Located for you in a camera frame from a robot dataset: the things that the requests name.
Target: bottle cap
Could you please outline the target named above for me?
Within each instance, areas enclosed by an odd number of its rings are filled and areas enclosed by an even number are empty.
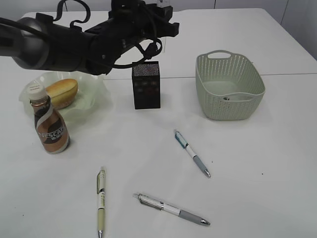
[[[44,86],[39,83],[31,84],[27,89],[27,93],[30,100],[39,100],[48,95],[45,91]]]

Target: bottle label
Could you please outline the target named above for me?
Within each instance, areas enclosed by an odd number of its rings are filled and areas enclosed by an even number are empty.
[[[67,147],[69,135],[65,121],[51,104],[44,114],[35,114],[35,128],[44,148],[49,153],[59,153]]]

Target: white wall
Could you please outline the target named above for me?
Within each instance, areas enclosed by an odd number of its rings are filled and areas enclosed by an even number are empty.
[[[287,0],[216,0],[215,8],[263,8],[281,23],[286,4]]]
[[[317,0],[289,0],[282,26],[317,59]]]
[[[59,0],[0,0],[0,17],[12,20],[20,19],[27,12],[56,11]],[[111,0],[84,0],[91,10],[110,10]],[[145,0],[146,3],[156,3],[156,0]],[[83,10],[74,1],[67,1],[68,10]],[[206,9],[214,7],[214,0],[171,0],[175,11],[184,9]]]

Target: gray pen grip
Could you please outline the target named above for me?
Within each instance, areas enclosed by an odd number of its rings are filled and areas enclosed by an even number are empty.
[[[189,212],[186,212],[184,210],[180,210],[178,216],[180,218],[183,218],[183,219],[187,220],[187,221],[190,221],[190,222],[193,222],[193,223],[201,225],[201,221],[202,221],[201,217],[198,217],[198,216],[196,216],[194,214],[191,214]]]
[[[198,155],[194,156],[193,158],[194,162],[196,163],[196,165],[198,166],[198,168],[204,172],[207,168],[206,166],[203,164],[203,162],[200,160],[200,158],[198,157]]]

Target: basket handle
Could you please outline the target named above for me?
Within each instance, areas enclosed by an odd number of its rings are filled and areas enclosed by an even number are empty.
[[[215,54],[215,53],[226,53],[228,55],[230,55],[230,57],[228,58],[231,58],[234,53],[230,52],[230,51],[225,51],[225,50],[217,50],[217,51],[211,51],[209,53],[206,53],[206,54],[203,54],[203,56],[206,56],[207,58],[209,58],[208,56],[211,55],[211,54]]]
[[[241,99],[241,100],[230,99],[230,97],[236,97],[236,96],[243,96],[246,99]],[[250,93],[231,93],[231,94],[223,95],[221,97],[223,100],[229,101],[229,102],[249,102],[258,96],[259,95],[253,95]]]

